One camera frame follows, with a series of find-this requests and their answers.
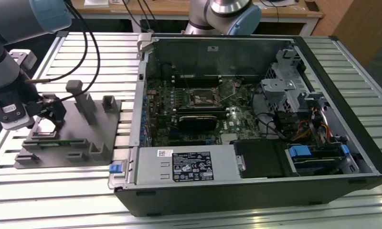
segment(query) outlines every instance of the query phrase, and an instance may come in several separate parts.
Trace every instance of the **sticker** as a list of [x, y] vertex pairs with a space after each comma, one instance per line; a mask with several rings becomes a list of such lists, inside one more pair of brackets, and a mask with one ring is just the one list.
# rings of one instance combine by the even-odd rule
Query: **sticker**
[[159, 149], [157, 150], [157, 156], [171, 156], [172, 155], [172, 149]]
[[218, 46], [208, 46], [208, 52], [218, 52], [219, 47]]
[[16, 109], [17, 109], [17, 107], [16, 107], [14, 104], [8, 105], [8, 106], [5, 106], [5, 107], [1, 108], [1, 110], [2, 110], [4, 113], [13, 112]]
[[308, 14], [307, 17], [308, 18], [321, 18], [322, 15], [319, 15], [319, 14]]
[[111, 4], [124, 5], [123, 1], [127, 3], [127, 0], [109, 0]]
[[211, 152], [172, 153], [175, 182], [214, 180]]
[[127, 13], [125, 10], [111, 10], [109, 12], [111, 12], [111, 13]]

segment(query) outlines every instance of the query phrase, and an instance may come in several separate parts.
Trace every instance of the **blue latch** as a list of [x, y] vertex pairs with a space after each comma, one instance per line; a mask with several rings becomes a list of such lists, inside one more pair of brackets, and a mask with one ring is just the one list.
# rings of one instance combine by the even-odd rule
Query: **blue latch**
[[109, 173], [123, 173], [123, 165], [109, 165]]
[[292, 146], [288, 148], [290, 156], [311, 156], [310, 148], [307, 146]]
[[350, 149], [349, 149], [349, 147], [346, 145], [341, 145], [341, 150], [342, 150], [345, 155], [350, 154]]

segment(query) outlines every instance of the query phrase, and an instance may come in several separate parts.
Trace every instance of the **white label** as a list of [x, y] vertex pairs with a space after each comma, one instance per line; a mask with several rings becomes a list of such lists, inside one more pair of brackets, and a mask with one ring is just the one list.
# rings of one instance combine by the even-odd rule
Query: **white label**
[[218, 52], [219, 47], [218, 46], [208, 46], [208, 52]]
[[127, 13], [125, 10], [111, 10], [109, 12], [111, 12], [111, 13]]
[[123, 0], [109, 0], [111, 4], [119, 4], [119, 5], [124, 5]]
[[321, 18], [322, 15], [319, 15], [319, 14], [308, 14], [307, 17], [308, 18]]
[[5, 106], [5, 107], [1, 108], [1, 110], [2, 110], [4, 113], [9, 113], [9, 112], [14, 111], [16, 109], [17, 109], [17, 107], [16, 107], [14, 104], [8, 105], [8, 106]]
[[171, 156], [172, 155], [172, 149], [159, 149], [157, 150], [157, 156]]

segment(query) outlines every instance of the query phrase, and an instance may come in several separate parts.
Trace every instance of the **barcode label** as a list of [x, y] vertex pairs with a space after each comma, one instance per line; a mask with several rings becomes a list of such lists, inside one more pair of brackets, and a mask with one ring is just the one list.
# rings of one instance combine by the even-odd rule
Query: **barcode label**
[[172, 149], [159, 149], [157, 156], [172, 156]]

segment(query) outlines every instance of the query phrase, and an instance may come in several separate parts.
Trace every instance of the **circuit board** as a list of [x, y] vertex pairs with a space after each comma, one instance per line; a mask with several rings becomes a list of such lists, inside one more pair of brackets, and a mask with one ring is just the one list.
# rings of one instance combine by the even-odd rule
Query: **circuit board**
[[[228, 139], [222, 139], [224, 136], [235, 136], [234, 140], [260, 138], [250, 106], [252, 87], [254, 84], [243, 84], [243, 80], [238, 78], [223, 78], [212, 88], [177, 88], [171, 80], [149, 79], [147, 109], [151, 145], [222, 145], [228, 144]], [[187, 114], [179, 115], [183, 110], [187, 110]], [[203, 131], [184, 130], [177, 123], [179, 117], [215, 118], [215, 128]]]

